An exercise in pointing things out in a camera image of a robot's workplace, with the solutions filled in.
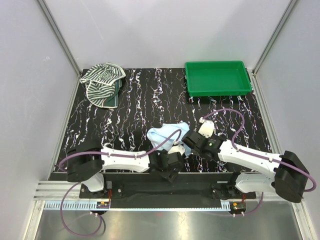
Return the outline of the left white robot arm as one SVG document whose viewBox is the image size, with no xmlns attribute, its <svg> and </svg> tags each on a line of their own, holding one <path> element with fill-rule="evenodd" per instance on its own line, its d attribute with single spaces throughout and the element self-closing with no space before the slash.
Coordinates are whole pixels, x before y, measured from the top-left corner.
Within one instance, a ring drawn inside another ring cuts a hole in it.
<svg viewBox="0 0 320 240">
<path fill-rule="evenodd" d="M 97 198 L 108 193 L 101 171 L 127 170 L 137 173 L 156 173 L 173 182 L 184 166 L 185 148 L 181 144 L 167 150 L 130 152 L 108 147 L 91 148 L 85 152 L 72 151 L 66 160 L 66 179 L 82 183 Z"/>
</svg>

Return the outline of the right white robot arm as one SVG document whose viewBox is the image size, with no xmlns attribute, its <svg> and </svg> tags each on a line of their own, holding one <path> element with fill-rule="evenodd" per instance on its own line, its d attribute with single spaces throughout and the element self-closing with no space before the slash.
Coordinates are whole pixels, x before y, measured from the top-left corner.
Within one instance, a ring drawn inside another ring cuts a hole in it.
<svg viewBox="0 0 320 240">
<path fill-rule="evenodd" d="M 227 185 L 228 195 L 239 198 L 244 193 L 276 193 L 292 203 L 300 203 L 310 176 L 299 157 L 291 152 L 283 154 L 262 152 L 236 145 L 224 136 L 205 136 L 189 130 L 182 138 L 192 153 L 206 160 L 232 163 L 251 169 L 242 172 Z"/>
</svg>

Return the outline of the green white striped towel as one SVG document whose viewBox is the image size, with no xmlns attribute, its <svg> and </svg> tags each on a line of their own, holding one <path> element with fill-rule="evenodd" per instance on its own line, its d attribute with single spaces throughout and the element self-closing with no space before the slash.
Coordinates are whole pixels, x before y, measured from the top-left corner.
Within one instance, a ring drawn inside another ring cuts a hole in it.
<svg viewBox="0 0 320 240">
<path fill-rule="evenodd" d="M 119 91 L 125 77 L 122 67 L 107 62 L 91 67 L 79 81 L 85 85 L 85 95 L 92 105 L 115 109 L 119 105 Z"/>
</svg>

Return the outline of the light blue towel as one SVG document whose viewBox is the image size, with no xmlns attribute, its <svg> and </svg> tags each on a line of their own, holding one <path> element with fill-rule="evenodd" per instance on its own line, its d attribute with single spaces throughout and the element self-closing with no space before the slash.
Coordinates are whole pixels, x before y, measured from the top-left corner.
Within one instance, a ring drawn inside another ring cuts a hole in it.
<svg viewBox="0 0 320 240">
<path fill-rule="evenodd" d="M 181 123 L 164 123 L 160 128 L 151 128 L 148 130 L 146 136 L 152 146 L 155 148 L 164 142 L 173 132 L 177 131 L 171 136 L 162 146 L 158 148 L 159 151 L 169 151 L 175 142 L 181 143 L 182 137 L 190 130 L 186 122 Z"/>
</svg>

